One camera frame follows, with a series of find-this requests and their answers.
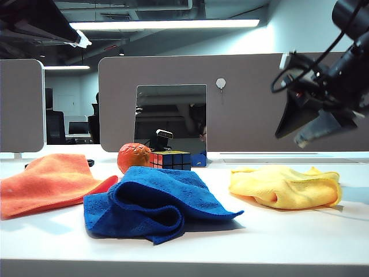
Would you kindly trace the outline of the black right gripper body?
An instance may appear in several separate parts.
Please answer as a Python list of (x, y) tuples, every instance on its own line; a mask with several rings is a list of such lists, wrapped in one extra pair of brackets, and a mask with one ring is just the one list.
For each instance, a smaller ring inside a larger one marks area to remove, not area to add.
[(359, 53), (345, 53), (332, 66), (291, 53), (285, 69), (285, 118), (316, 118), (320, 110), (348, 118), (361, 114)]

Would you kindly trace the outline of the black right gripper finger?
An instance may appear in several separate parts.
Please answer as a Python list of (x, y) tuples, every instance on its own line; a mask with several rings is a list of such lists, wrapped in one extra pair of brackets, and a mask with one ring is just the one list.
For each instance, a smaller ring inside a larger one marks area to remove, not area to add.
[(339, 112), (319, 111), (316, 119), (306, 124), (294, 137), (295, 144), (304, 148), (309, 143), (342, 132), (357, 128), (351, 116)]
[(275, 132), (280, 139), (315, 119), (319, 113), (319, 101), (305, 94), (288, 94), (281, 121)]

